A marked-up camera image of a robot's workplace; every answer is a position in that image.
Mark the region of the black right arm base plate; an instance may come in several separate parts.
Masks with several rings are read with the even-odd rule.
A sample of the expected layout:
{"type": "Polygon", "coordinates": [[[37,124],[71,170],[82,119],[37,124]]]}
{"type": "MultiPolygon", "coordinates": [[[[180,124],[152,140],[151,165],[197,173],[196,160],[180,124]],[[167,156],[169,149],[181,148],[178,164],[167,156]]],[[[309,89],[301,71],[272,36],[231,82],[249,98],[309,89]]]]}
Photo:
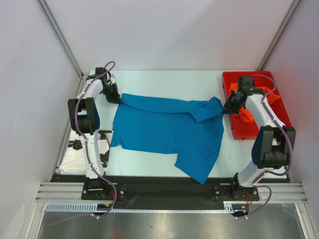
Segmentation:
{"type": "Polygon", "coordinates": [[[213,200],[215,201],[259,201],[260,197],[256,187],[233,186],[221,183],[213,187],[213,200]]]}

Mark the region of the blue t shirt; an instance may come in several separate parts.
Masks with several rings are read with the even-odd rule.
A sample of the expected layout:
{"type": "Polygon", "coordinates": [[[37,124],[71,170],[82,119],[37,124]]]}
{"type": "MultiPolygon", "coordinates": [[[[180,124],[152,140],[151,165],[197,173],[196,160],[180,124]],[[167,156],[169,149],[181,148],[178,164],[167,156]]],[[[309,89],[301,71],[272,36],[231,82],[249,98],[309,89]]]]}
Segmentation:
{"type": "Polygon", "coordinates": [[[183,101],[122,94],[111,146],[176,154],[175,167],[204,184],[219,156],[224,127],[217,97],[183,101]]]}

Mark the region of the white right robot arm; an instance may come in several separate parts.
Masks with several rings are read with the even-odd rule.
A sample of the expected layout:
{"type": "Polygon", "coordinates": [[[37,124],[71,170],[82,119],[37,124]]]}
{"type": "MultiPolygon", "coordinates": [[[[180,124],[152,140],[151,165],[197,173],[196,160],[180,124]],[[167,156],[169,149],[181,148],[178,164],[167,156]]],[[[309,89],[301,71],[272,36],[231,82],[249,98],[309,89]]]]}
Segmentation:
{"type": "Polygon", "coordinates": [[[256,88],[253,76],[237,79],[237,90],[232,91],[223,107],[223,113],[239,114],[242,108],[253,116],[258,134],[251,151],[251,162],[239,173],[231,185],[230,195],[241,200],[266,174],[284,176],[289,173],[294,160],[296,130],[286,126],[270,107],[262,89],[256,88]]]}

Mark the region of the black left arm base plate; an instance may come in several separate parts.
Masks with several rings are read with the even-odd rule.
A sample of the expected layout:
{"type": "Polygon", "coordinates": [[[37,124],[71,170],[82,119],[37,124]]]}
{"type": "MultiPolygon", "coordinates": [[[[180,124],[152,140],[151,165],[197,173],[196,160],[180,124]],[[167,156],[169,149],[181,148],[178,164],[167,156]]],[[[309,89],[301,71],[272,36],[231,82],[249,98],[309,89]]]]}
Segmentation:
{"type": "Polygon", "coordinates": [[[116,201],[124,201],[127,199],[127,187],[126,184],[119,180],[117,177],[107,178],[111,181],[116,190],[112,185],[101,178],[89,179],[86,178],[84,181],[81,200],[91,201],[105,201],[114,199],[116,192],[116,201]]]}

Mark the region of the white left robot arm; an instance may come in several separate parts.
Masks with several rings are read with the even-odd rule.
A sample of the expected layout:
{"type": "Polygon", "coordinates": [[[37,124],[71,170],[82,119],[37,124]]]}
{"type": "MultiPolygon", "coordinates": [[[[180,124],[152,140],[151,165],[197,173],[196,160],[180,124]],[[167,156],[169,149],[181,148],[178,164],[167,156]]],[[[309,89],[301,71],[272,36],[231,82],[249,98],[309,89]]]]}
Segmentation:
{"type": "Polygon", "coordinates": [[[97,67],[95,74],[86,79],[83,90],[67,103],[71,128],[79,136],[84,150],[86,178],[89,180],[98,180],[105,175],[98,148],[100,117],[96,99],[103,95],[108,103],[123,103],[111,69],[97,67]]]}

